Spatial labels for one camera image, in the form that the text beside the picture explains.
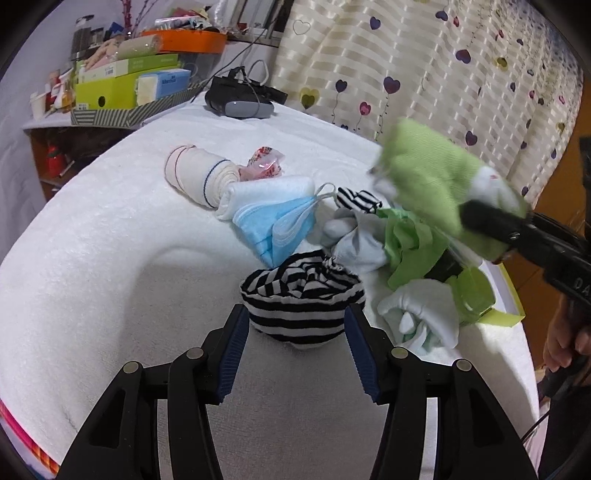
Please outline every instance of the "plastic bag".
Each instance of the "plastic bag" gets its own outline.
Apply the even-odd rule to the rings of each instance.
[[[246,167],[238,165],[240,181],[268,179],[281,175],[281,162],[285,155],[271,147],[259,148]]]

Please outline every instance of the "white towel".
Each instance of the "white towel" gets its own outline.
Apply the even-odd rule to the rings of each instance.
[[[210,208],[217,208],[228,186],[240,181],[234,163],[195,145],[175,148],[166,159],[164,176],[191,200]]]
[[[299,175],[232,183],[222,195],[216,216],[232,220],[239,208],[258,203],[283,203],[314,195],[314,180]]]
[[[377,310],[398,343],[417,355],[425,355],[439,344],[447,348],[457,345],[459,315],[452,288],[445,283],[428,278],[411,280],[381,300]],[[407,335],[412,338],[403,342]]]

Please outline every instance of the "white curtain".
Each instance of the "white curtain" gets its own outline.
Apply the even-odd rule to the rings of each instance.
[[[525,0],[295,0],[272,85],[289,106],[378,142],[412,117],[535,203],[568,144],[583,74]]]

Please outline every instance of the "mattress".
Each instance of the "mattress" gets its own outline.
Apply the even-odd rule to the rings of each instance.
[[[379,152],[373,142],[280,105],[269,119],[239,121],[216,116],[201,96],[125,138],[58,192],[0,267],[0,395],[58,464],[126,361],[162,364],[200,345],[240,302],[241,280],[261,268],[231,224],[166,183],[166,157],[187,143],[242,164],[270,146],[285,154],[284,174],[355,190],[371,189],[366,172]],[[318,225],[334,208],[320,205]],[[298,251],[316,248],[314,234]],[[386,279],[379,271],[362,276],[365,313],[375,326]],[[502,282],[498,275],[494,281]],[[525,432],[538,406],[521,325],[465,327],[456,349],[435,349],[426,360],[460,357],[474,363],[517,432]],[[160,407],[163,413],[165,402]],[[301,352],[254,331],[232,394],[208,411],[227,480],[368,478],[386,415],[363,393],[344,335]],[[162,475],[170,479],[163,415],[158,428]],[[425,478],[435,439],[436,405],[429,402]]]

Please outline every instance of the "tissue box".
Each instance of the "tissue box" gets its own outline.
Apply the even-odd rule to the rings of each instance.
[[[176,67],[178,65],[178,54],[168,53],[165,55],[149,55],[136,57],[134,59],[117,60],[102,67],[80,72],[79,83],[94,82],[106,78],[121,77],[129,73],[145,72],[146,70]]]
[[[191,72],[183,69],[161,70],[143,73],[138,78],[136,88],[137,104],[145,105],[162,97],[186,90]]]

